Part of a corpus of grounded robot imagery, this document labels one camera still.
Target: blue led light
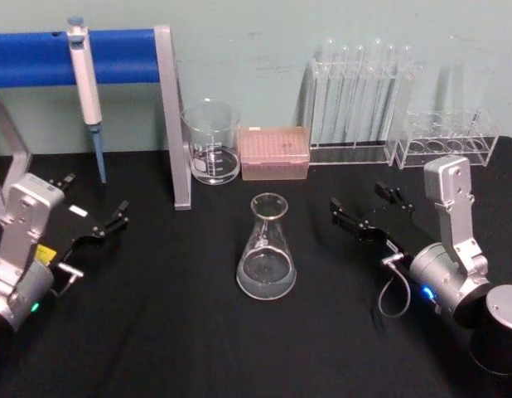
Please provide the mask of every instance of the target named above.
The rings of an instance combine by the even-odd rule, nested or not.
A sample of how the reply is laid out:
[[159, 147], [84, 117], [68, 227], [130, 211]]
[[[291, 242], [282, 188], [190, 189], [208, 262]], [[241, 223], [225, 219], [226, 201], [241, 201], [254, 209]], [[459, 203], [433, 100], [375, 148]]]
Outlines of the blue led light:
[[425, 293], [428, 299], [433, 300], [435, 298], [435, 294], [427, 286], [423, 286], [422, 291]]

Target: yellow warning label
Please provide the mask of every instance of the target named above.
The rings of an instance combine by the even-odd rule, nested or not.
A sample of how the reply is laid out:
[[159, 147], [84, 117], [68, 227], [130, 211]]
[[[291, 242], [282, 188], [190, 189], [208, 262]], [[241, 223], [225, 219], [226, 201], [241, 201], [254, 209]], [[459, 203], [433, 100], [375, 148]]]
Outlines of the yellow warning label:
[[35, 258], [43, 264], [49, 264], [56, 257], [56, 254], [57, 252], [49, 247], [37, 245]]

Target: white label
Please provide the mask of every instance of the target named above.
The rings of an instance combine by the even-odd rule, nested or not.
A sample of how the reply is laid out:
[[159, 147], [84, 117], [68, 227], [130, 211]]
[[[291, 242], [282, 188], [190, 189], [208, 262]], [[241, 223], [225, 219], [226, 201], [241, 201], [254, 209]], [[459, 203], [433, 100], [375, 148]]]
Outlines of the white label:
[[76, 205], [72, 205], [68, 208], [68, 210], [72, 211], [73, 213], [77, 214], [78, 216], [85, 217], [87, 214], [89, 214], [87, 211], [83, 210], [80, 207], [77, 207]]
[[394, 252], [394, 253], [398, 253], [399, 250], [398, 248], [396, 247], [396, 245], [394, 243], [392, 243], [390, 240], [387, 240], [387, 246]]
[[200, 159], [193, 159], [193, 165], [200, 172], [206, 172], [206, 163]]

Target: pipette tip box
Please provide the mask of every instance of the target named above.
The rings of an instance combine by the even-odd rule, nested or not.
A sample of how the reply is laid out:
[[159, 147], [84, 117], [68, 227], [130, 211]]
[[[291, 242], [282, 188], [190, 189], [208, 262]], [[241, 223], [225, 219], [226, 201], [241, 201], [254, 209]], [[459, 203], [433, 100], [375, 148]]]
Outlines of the pipette tip box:
[[245, 181], [307, 178], [310, 152], [303, 127], [249, 127], [239, 131], [238, 143]]

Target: blue horizontal bar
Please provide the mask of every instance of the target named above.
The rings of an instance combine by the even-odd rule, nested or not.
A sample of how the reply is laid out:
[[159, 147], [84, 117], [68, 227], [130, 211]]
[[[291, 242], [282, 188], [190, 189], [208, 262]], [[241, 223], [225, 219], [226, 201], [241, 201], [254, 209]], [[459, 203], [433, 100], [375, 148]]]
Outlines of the blue horizontal bar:
[[[153, 29], [90, 31], [99, 84], [158, 82]], [[75, 85], [65, 32], [0, 34], [0, 88]]]

